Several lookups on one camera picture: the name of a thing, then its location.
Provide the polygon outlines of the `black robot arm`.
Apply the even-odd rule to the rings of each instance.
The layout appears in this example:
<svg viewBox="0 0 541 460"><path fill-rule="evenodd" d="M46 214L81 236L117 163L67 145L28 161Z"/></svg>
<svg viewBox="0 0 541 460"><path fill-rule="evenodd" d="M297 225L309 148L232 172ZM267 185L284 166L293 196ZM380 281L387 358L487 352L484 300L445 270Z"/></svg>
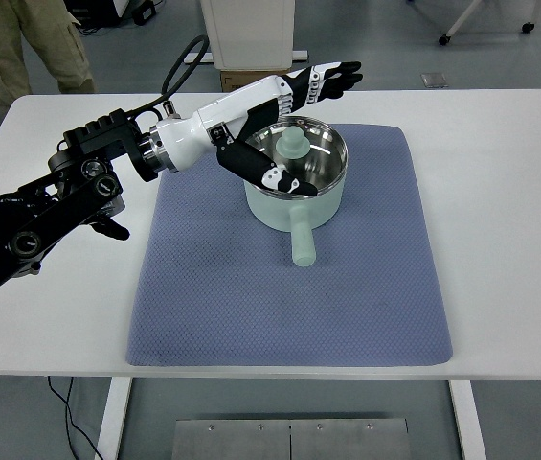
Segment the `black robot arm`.
<svg viewBox="0 0 541 460"><path fill-rule="evenodd" d="M149 135L136 122L142 113L141 107L117 109L65 132L48 161L49 174L0 195L0 287L38 273L45 256L80 225L128 239L128 230L113 220L124 203L112 162L125 155L144 181L157 178L145 158Z"/></svg>

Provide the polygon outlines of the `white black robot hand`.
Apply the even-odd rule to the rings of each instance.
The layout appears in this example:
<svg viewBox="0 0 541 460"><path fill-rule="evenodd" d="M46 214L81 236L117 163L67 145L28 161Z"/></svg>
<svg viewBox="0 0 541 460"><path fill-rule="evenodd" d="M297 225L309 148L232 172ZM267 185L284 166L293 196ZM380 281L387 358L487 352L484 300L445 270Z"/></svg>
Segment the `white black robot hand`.
<svg viewBox="0 0 541 460"><path fill-rule="evenodd" d="M341 98L363 79L360 68L359 61L332 62L254 81L197 109L187 119L159 122L147 137L145 160L155 172L175 173L215 151L220 166L259 188L316 196L314 185L247 140L307 104Z"/></svg>

